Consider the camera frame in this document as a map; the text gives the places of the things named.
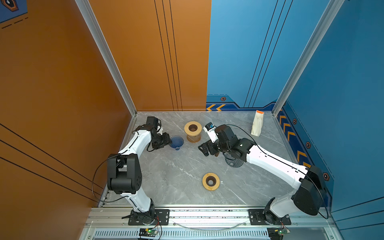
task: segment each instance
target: black cable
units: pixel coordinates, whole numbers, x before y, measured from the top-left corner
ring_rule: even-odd
[[[148,149],[149,149],[149,145],[150,145],[151,143],[148,143],[148,146],[147,146],[147,151],[148,151]],[[152,151],[154,151],[155,149],[152,149],[151,151],[148,151],[148,152],[152,152]]]
[[[132,215],[127,215],[127,216],[122,217],[121,219],[130,218],[131,216]]]
[[[114,156],[112,156],[112,157],[107,158],[107,159],[104,160],[102,163],[100,163],[100,165],[96,168],[95,174],[93,175],[93,178],[92,178],[92,194],[93,194],[93,196],[94,196],[97,200],[99,200],[100,202],[107,202],[107,203],[108,203],[108,202],[116,202],[116,201],[118,201],[118,200],[120,200],[120,199],[123,199],[123,198],[125,198],[125,197],[128,197],[128,196],[124,196],[124,197],[121,197],[121,198],[116,199],[116,200],[113,200],[113,201],[103,201],[103,200],[101,200],[101,199],[98,199],[98,198],[95,196],[95,193],[94,193],[94,191],[93,191],[93,182],[95,181],[95,176],[96,176],[96,173],[97,173],[97,170],[99,169],[99,167],[100,167],[103,163],[105,163],[107,160],[109,160],[109,159],[111,159],[111,158],[114,158],[114,157],[117,157],[117,156],[120,156],[120,155],[122,155],[123,153],[125,153],[126,151],[128,151],[128,149],[125,150],[125,151],[122,152],[122,153],[118,153],[118,154],[116,154],[116,155],[114,155]]]
[[[24,170],[26,170],[26,171],[28,171],[28,172],[30,172],[30,173],[33,173],[34,175],[37,175],[37,176],[39,176],[39,177],[44,178],[45,180],[48,180],[48,181],[50,181],[50,182],[52,182],[52,183],[54,183],[54,184],[57,184],[57,185],[59,185],[60,187],[64,187],[65,189],[68,189],[69,191],[72,191],[72,192],[74,192],[74,193],[77,193],[77,194],[79,194],[79,195],[81,195],[81,196],[83,196],[83,197],[88,198],[88,199],[91,200],[91,201],[96,202],[95,200],[93,200],[93,199],[91,199],[91,198],[89,198],[89,197],[87,197],[87,196],[85,196],[85,195],[83,195],[83,194],[81,194],[81,193],[78,193],[78,192],[76,192],[76,191],[74,191],[74,190],[72,190],[72,189],[69,189],[69,188],[67,188],[67,187],[65,187],[65,186],[63,186],[63,185],[61,185],[61,184],[58,184],[57,182],[54,182],[54,181],[52,181],[52,180],[50,180],[50,179],[48,179],[48,178],[46,178],[46,177],[43,177],[43,176],[41,176],[41,175],[39,175],[39,174],[37,174],[37,173],[35,173],[35,172],[32,172],[31,170],[28,170],[28,169],[26,169],[25,167],[22,167],[22,166],[20,166],[20,165],[14,163],[14,162],[11,162],[11,161],[9,161],[9,160],[3,158],[3,157],[0,157],[0,159],[3,159],[4,161],[9,162],[9,163],[11,163],[11,164],[13,164],[13,165],[15,165],[15,166],[21,168],[21,169],[24,169]]]
[[[160,220],[159,220],[159,216],[157,217],[157,220],[158,220],[158,223],[159,223],[159,225],[161,227],[161,233],[160,233],[160,237],[158,239],[158,240],[160,240],[161,236],[163,235],[163,227],[161,226],[161,223],[160,223]]]
[[[47,154],[48,156],[50,156],[51,158],[55,159],[56,161],[58,161],[59,163],[61,163],[62,165],[66,166],[67,168],[71,169],[72,171],[74,171],[75,173],[79,174],[80,176],[82,176],[83,178],[87,179],[88,181],[91,181],[89,180],[88,178],[86,178],[84,175],[81,175],[80,173],[78,173],[77,171],[75,171],[74,169],[72,169],[71,167],[69,167],[68,165],[64,164],[63,162],[59,161],[57,158],[53,157],[52,155],[50,155],[49,153],[45,152],[44,150],[42,150],[41,148],[39,148],[38,146],[36,146],[35,144],[31,143],[30,141],[26,140],[25,138],[23,138],[22,136],[20,136],[19,134],[15,133],[14,131],[12,131],[11,129],[7,128],[6,126],[4,126],[3,124],[0,123],[0,126],[2,126],[3,128],[5,128],[6,130],[10,131],[11,133],[15,134],[16,136],[18,136],[19,138],[23,139],[24,141],[26,141],[27,143],[31,144],[32,146],[34,146],[35,148],[39,149],[40,151],[42,151],[43,153]]]
[[[49,168],[49,169],[51,169],[51,170],[54,170],[55,172],[57,172],[58,174],[61,174],[61,175],[63,175],[64,177],[68,178],[69,180],[72,180],[72,181],[74,181],[75,183],[77,183],[77,184],[80,184],[81,186],[85,187],[86,189],[89,189],[89,190],[91,190],[90,188],[88,188],[88,187],[86,187],[86,186],[82,185],[81,183],[79,183],[79,182],[77,182],[77,181],[73,180],[72,178],[68,177],[67,175],[65,175],[65,174],[63,174],[63,173],[61,173],[61,172],[57,171],[56,169],[54,169],[54,168],[52,168],[52,167],[50,167],[50,166],[46,165],[45,163],[43,163],[43,162],[41,162],[41,161],[37,160],[36,158],[34,158],[34,157],[32,157],[32,156],[30,156],[30,155],[26,154],[25,152],[23,152],[23,151],[21,151],[21,150],[19,150],[19,149],[15,148],[15,147],[13,147],[12,145],[10,145],[10,144],[8,144],[8,143],[4,142],[3,140],[1,140],[1,139],[0,139],[0,142],[2,142],[2,143],[4,143],[4,144],[6,144],[7,146],[9,146],[9,147],[11,147],[11,148],[15,149],[16,151],[19,151],[20,153],[22,153],[22,154],[26,155],[27,157],[29,157],[29,158],[31,158],[31,159],[33,159],[33,160],[37,161],[38,163],[41,163],[41,164],[43,164],[43,165],[44,165],[44,166],[46,166],[47,168]]]
[[[229,140],[226,140],[225,143],[227,144],[227,149],[230,151],[230,152],[233,152],[233,150],[231,149],[231,147],[229,146]]]
[[[242,129],[242,128],[239,127],[239,126],[233,125],[233,124],[227,124],[227,125],[228,125],[228,126],[235,126],[235,127],[240,128],[240,129],[241,129],[243,132],[245,132],[250,138],[252,138],[253,142],[254,142],[255,145],[260,149],[260,151],[261,151],[262,153],[264,153],[265,155],[267,155],[267,154],[266,154],[266,153],[259,147],[259,145],[258,145],[258,144],[256,143],[256,141],[253,139],[253,137],[252,137],[251,135],[249,135],[244,129]],[[273,159],[275,159],[275,160],[277,160],[277,161],[279,161],[279,162],[281,162],[281,163],[284,163],[284,164],[287,165],[287,166],[290,166],[292,169],[296,169],[296,168],[292,167],[291,165],[289,165],[289,164],[287,164],[287,163],[285,163],[285,162],[283,162],[283,161],[280,161],[279,159],[277,159],[277,158],[275,158],[275,157],[272,157],[271,155],[268,155],[268,156],[270,156],[271,158],[273,158]],[[299,172],[301,172],[302,174],[304,174],[304,176],[306,176],[306,174],[303,173],[302,171],[300,171],[299,169],[296,169],[296,170],[299,171]],[[318,188],[318,187],[316,186],[316,184],[312,181],[312,179],[311,179],[310,177],[308,177],[308,179],[313,183],[313,185],[316,187],[317,191],[319,192],[320,197],[321,197],[321,199],[323,200],[323,204],[324,204],[325,210],[326,210],[326,212],[327,212],[327,217],[324,217],[320,212],[319,212],[319,214],[320,214],[324,219],[328,219],[328,218],[329,218],[329,213],[328,213],[328,209],[327,209],[327,207],[326,207],[324,198],[323,198],[323,196],[321,195],[321,192],[320,192],[319,188]]]
[[[282,221],[280,221],[280,222],[281,222],[281,224],[280,224],[280,231],[281,231],[280,240],[282,240],[283,239],[283,232],[282,232],[282,230],[283,230],[283,222]]]
[[[136,142],[136,139],[138,139],[138,138],[139,138],[139,132],[137,132],[137,137],[135,138],[133,143],[128,148],[131,148],[133,146],[133,144]]]

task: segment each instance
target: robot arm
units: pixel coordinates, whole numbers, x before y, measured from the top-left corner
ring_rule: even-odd
[[[133,138],[119,154],[111,154],[107,161],[107,187],[116,194],[126,196],[132,205],[134,215],[143,215],[154,219],[153,201],[141,188],[142,174],[139,157],[144,149],[152,144],[153,150],[171,143],[168,133],[162,133],[161,121],[148,117],[145,125],[138,126]]]
[[[208,133],[210,140],[198,148],[205,156],[226,152],[234,158],[264,168],[294,188],[292,192],[272,198],[268,202],[264,209],[267,223],[277,224],[282,217],[299,210],[309,215],[317,215],[325,195],[323,173],[318,167],[308,168],[292,163],[268,152],[249,139],[238,139],[227,125],[215,127],[208,123],[204,131]]]

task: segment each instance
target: marble table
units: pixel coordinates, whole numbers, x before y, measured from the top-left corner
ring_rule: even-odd
[[[180,150],[166,146],[153,152],[144,150],[140,157],[143,175],[142,188],[155,205],[168,204],[204,204],[204,205],[253,205],[265,206],[272,197],[282,196],[292,187],[266,170],[244,163],[239,168],[230,167],[220,154],[218,157],[205,157],[197,146],[209,140],[202,131],[197,143],[186,139],[184,125],[197,121],[202,126],[212,122],[216,126],[234,124],[251,132],[254,111],[182,111],[182,112],[138,112],[135,125],[144,124],[147,116],[155,116],[162,121],[164,132],[172,136],[181,136],[184,145]],[[232,127],[238,138],[248,137],[242,130]],[[293,161],[279,133],[271,112],[265,112],[262,132],[255,141],[266,150]],[[220,178],[220,186],[208,191],[202,185],[203,176],[213,172]],[[120,195],[108,192],[106,200],[115,200]],[[125,205],[121,199],[104,206]]]

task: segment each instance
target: mounting plate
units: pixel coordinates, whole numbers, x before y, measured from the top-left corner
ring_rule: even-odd
[[[155,216],[159,217],[160,224],[162,226],[168,225],[169,222],[169,209],[155,209]],[[149,217],[147,216],[137,216],[137,217],[130,217],[128,225],[130,226],[144,226],[148,224],[144,224],[144,222],[147,222]],[[153,221],[153,223],[149,224],[148,226],[155,226],[157,224],[157,219]]]
[[[249,220],[251,225],[267,225],[265,222],[265,217],[263,215],[263,209],[248,209]],[[282,218],[284,225],[291,225],[291,219],[289,215],[286,215]]]

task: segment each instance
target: black line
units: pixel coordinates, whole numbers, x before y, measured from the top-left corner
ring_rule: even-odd
[[[48,156],[50,156],[51,158],[55,159],[56,161],[58,161],[59,163],[61,163],[62,165],[66,166],[67,168],[71,169],[72,171],[74,171],[75,173],[79,174],[80,176],[82,176],[83,178],[87,179],[88,181],[92,182],[91,180],[89,180],[88,178],[86,178],[85,176],[81,175],[80,173],[78,173],[77,171],[75,171],[74,169],[70,168],[68,165],[64,164],[63,162],[60,162],[57,158],[53,157],[51,154],[45,152],[44,150],[42,150],[41,148],[39,148],[38,146],[36,146],[35,144],[31,143],[30,141],[26,140],[25,138],[23,138],[22,136],[20,136],[19,134],[15,133],[14,131],[10,130],[9,128],[7,128],[6,126],[4,126],[3,124],[0,123],[0,126],[4,127],[5,129],[7,129],[8,131],[10,131],[11,133],[15,134],[16,136],[18,136],[19,138],[23,139],[24,141],[26,141],[27,143],[31,144],[32,146],[34,146],[35,148],[39,149],[40,151],[42,151],[43,153],[47,154]]]
[[[159,15],[157,14],[156,1],[153,0],[153,2],[155,3],[155,10],[156,10],[156,16],[157,16],[157,23],[159,24],[159,33],[160,33],[160,39],[161,39],[161,46],[163,47],[164,62],[165,62],[165,64],[166,64],[166,72],[167,72],[167,77],[168,77],[168,85],[169,85],[170,99],[171,99],[171,101],[172,101],[172,108],[173,108],[173,110],[175,110],[175,106],[173,106],[172,91],[170,90],[170,82],[169,82],[169,76],[168,76],[166,54],[165,54],[165,52],[164,52],[163,38],[161,37]]]
[[[17,17],[19,17],[19,16],[22,16],[22,15],[24,15],[24,14],[27,14],[28,12],[26,12],[26,13],[23,13],[23,14],[20,14],[20,15],[18,15],[18,16],[15,16],[15,17],[13,17],[13,18],[10,18],[10,19],[7,19],[7,20],[4,20],[4,21],[2,21],[2,22],[0,22],[0,23],[3,23],[3,22],[6,22],[6,21],[9,21],[9,20],[11,20],[11,19],[14,19],[14,18],[17,18]]]
[[[183,101],[181,100],[181,88],[180,88],[179,65],[177,64],[175,30],[173,29],[172,8],[171,8],[171,6],[170,6],[170,0],[169,0],[169,9],[170,9],[170,19],[171,19],[171,22],[172,22],[173,43],[174,43],[174,45],[175,45],[176,68],[177,68],[177,80],[179,81],[180,103],[181,103],[181,110],[183,110]]]
[[[377,211],[377,212],[371,212],[371,213],[369,213],[369,214],[362,214],[362,215],[354,216],[354,217],[348,217],[348,218],[344,218],[344,219],[336,220],[335,222],[343,221],[343,220],[347,220],[347,219],[351,219],[351,218],[355,218],[355,217],[361,217],[361,216],[365,216],[365,215],[370,215],[370,214],[376,214],[376,213],[379,213],[379,212],[384,212],[384,210]]]
[[[268,65],[267,65],[267,67],[266,67],[266,69],[265,69],[265,72],[264,72],[264,75],[263,75],[262,81],[261,81],[261,83],[260,83],[259,89],[257,90],[257,94],[256,94],[256,97],[255,97],[255,100],[253,101],[253,104],[252,104],[252,106],[255,104],[255,101],[256,101],[257,95],[259,94],[260,88],[261,88],[261,86],[262,86],[262,84],[263,84],[263,80],[264,80],[264,77],[265,77],[266,71],[268,70],[268,67],[269,67],[269,63],[271,62],[271,59],[272,59],[273,53],[275,52],[275,48],[276,48],[277,42],[279,41],[279,38],[280,38],[280,34],[281,34],[282,30],[283,30],[283,27],[284,27],[284,24],[285,24],[285,20],[287,20],[287,17],[288,17],[288,13],[289,13],[289,10],[291,9],[292,3],[293,3],[293,0],[291,1],[291,5],[289,6],[289,9],[288,9],[287,15],[285,16],[285,19],[284,19],[283,25],[282,25],[282,27],[281,27],[281,29],[280,29],[280,33],[279,33],[279,36],[277,37],[277,40],[276,40],[275,46],[273,47],[273,51],[272,51],[271,57],[269,58],[269,62],[268,62]]]
[[[12,25],[12,24],[10,24],[10,25]],[[8,26],[10,26],[10,25],[4,26],[4,27],[2,27],[1,29],[6,28],[6,27],[8,27]]]
[[[271,26],[272,19],[273,19],[273,15],[275,14],[276,6],[277,6],[277,3],[278,3],[278,2],[279,2],[279,0],[276,1],[275,9],[273,10],[273,14],[272,14],[272,17],[271,17],[271,21],[269,22],[268,30],[267,30],[267,32],[266,32],[266,34],[265,34],[265,38],[264,38],[264,42],[263,42],[263,46],[262,46],[262,49],[261,49],[261,51],[260,51],[259,59],[257,60],[257,64],[256,64],[256,68],[255,68],[255,72],[253,73],[253,77],[252,77],[251,84],[249,85],[249,89],[248,89],[247,97],[245,98],[244,107],[245,107],[245,104],[247,103],[247,99],[248,99],[249,91],[251,90],[251,87],[252,87],[252,83],[253,83],[253,79],[254,79],[254,77],[255,77],[256,69],[257,69],[257,66],[259,65],[259,61],[260,61],[260,57],[261,57],[262,52],[263,52],[263,48],[264,48],[264,44],[265,44],[265,40],[266,40],[266,37],[267,37],[267,35],[268,35],[269,28],[270,28],[270,26]]]
[[[0,157],[0,158],[3,159],[4,161],[7,161],[7,162],[9,162],[9,163],[12,163],[13,165],[15,165],[15,166],[17,166],[17,167],[20,167],[20,168],[22,168],[22,169],[24,169],[24,170],[27,170],[27,171],[30,172],[30,173],[33,173],[34,175],[37,175],[37,176],[42,177],[42,178],[44,178],[44,179],[46,179],[46,180],[48,180],[48,181],[50,181],[50,182],[53,182],[54,184],[57,184],[57,185],[59,185],[59,186],[61,186],[61,187],[64,187],[63,185],[58,184],[57,182],[54,182],[54,181],[52,181],[52,180],[50,180],[50,179],[48,179],[48,178],[46,178],[46,177],[43,177],[43,176],[41,176],[41,175],[39,175],[39,174],[37,174],[37,173],[35,173],[35,172],[32,172],[31,170],[28,170],[28,169],[26,169],[25,167],[22,167],[22,166],[20,166],[20,165],[17,165],[16,163],[13,163],[13,162],[11,162],[11,161],[9,161],[9,160],[3,158],[3,157]],[[78,192],[76,192],[76,191],[74,191],[74,190],[72,190],[72,189],[69,189],[69,188],[67,188],[67,187],[64,187],[64,188],[65,188],[65,189],[68,189],[69,191],[72,191],[72,192],[74,192],[74,193],[77,193],[77,194],[79,194],[79,195],[81,195],[81,196],[83,196],[83,197],[86,197],[86,198],[88,198],[89,200],[92,200],[92,201],[94,201],[94,202],[97,203],[97,201],[95,201],[95,200],[93,200],[93,199],[90,199],[89,197],[84,196],[84,195],[81,194],[81,193],[78,193]]]
[[[376,198],[376,199],[372,199],[372,200],[369,200],[369,201],[366,201],[366,202],[362,202],[362,203],[360,203],[360,204],[352,205],[352,206],[350,206],[350,207],[355,207],[355,206],[358,206],[358,205],[361,205],[361,204],[366,204],[366,203],[368,203],[368,202],[372,202],[372,201],[379,200],[379,199],[382,199],[382,198],[384,198],[384,197],[379,197],[379,198]],[[336,211],[333,211],[333,212],[337,212],[337,211],[340,211],[340,210],[348,209],[348,208],[350,208],[350,207],[345,207],[345,208],[343,208],[343,209],[339,209],[339,210],[336,210]]]
[[[32,156],[30,156],[30,155],[26,154],[25,152],[23,152],[23,151],[21,151],[21,150],[19,150],[19,149],[15,148],[15,147],[13,147],[12,145],[10,145],[10,144],[8,144],[8,143],[4,142],[3,140],[1,140],[1,139],[0,139],[0,142],[2,142],[2,143],[4,143],[4,144],[6,144],[6,145],[8,145],[8,146],[10,146],[11,148],[15,149],[16,151],[19,151],[19,152],[21,152],[22,154],[26,155],[27,157],[29,157],[29,158],[32,158],[33,160],[37,161],[38,163],[41,163],[41,164],[43,164],[44,166],[48,167],[49,169],[52,169],[52,170],[54,170],[55,172],[57,172],[57,173],[59,173],[59,174],[63,175],[64,177],[66,177],[66,178],[68,178],[68,179],[70,179],[70,180],[74,181],[75,183],[78,183],[78,184],[80,184],[81,186],[85,187],[86,189],[89,189],[89,190],[91,190],[91,191],[92,191],[92,189],[90,189],[90,188],[88,188],[88,187],[86,187],[86,186],[82,185],[81,183],[79,183],[79,182],[77,182],[77,181],[73,180],[72,178],[70,178],[70,177],[68,177],[68,176],[64,175],[63,173],[61,173],[61,172],[59,172],[59,171],[57,171],[57,170],[53,169],[52,167],[50,167],[50,166],[48,166],[48,165],[44,164],[43,162],[40,162],[40,161],[39,161],[39,160],[37,160],[36,158],[33,158]]]
[[[376,226],[376,225],[381,225],[381,224],[384,224],[384,222],[382,222],[382,223],[376,223],[376,224],[370,224],[370,225],[365,225],[365,226],[359,226],[359,227],[350,227],[350,228],[339,229],[339,230],[341,231],[341,230],[354,229],[354,228],[360,228],[360,227]]]
[[[168,37],[168,28],[167,28],[167,19],[166,19],[166,12],[164,10],[164,1],[161,0],[163,4],[163,13],[164,13],[164,21],[166,23],[166,32],[167,32],[167,40],[168,40],[168,50],[169,50],[169,59],[170,59],[170,67],[172,69],[172,78],[173,78],[173,87],[175,88],[175,96],[176,96],[176,105],[177,105],[177,110],[179,110],[179,103],[177,101],[177,93],[176,93],[176,84],[175,84],[175,75],[173,74],[173,64],[172,64],[172,56],[170,54],[170,46],[169,46],[169,37]]]
[[[280,17],[281,17],[281,14],[283,12],[283,9],[284,9],[284,6],[285,6],[285,2],[286,0],[284,0],[284,4],[283,4],[283,7],[281,8],[281,11],[280,11],[280,15],[279,15],[279,18],[277,19],[277,23],[276,23],[276,26],[275,26],[275,30],[273,31],[273,34],[272,34],[272,37],[271,37],[271,41],[269,42],[269,46],[268,46],[268,49],[266,51],[266,54],[265,54],[265,58],[264,58],[264,61],[263,61],[263,64],[262,64],[262,67],[260,68],[260,72],[259,72],[259,76],[257,77],[257,81],[256,81],[256,84],[255,84],[255,88],[253,89],[253,92],[252,92],[252,96],[251,96],[251,99],[249,100],[249,104],[248,104],[248,107],[250,106],[251,104],[251,101],[252,101],[252,97],[253,97],[253,94],[255,93],[255,89],[257,87],[257,82],[259,81],[259,78],[260,78],[260,74],[263,70],[263,66],[264,66],[264,63],[265,63],[265,60],[266,60],[266,57],[268,55],[268,52],[269,52],[269,47],[271,46],[271,43],[272,43],[272,40],[273,40],[273,36],[275,35],[275,32],[276,32],[276,28],[277,28],[277,25],[279,24],[279,21],[280,21]]]

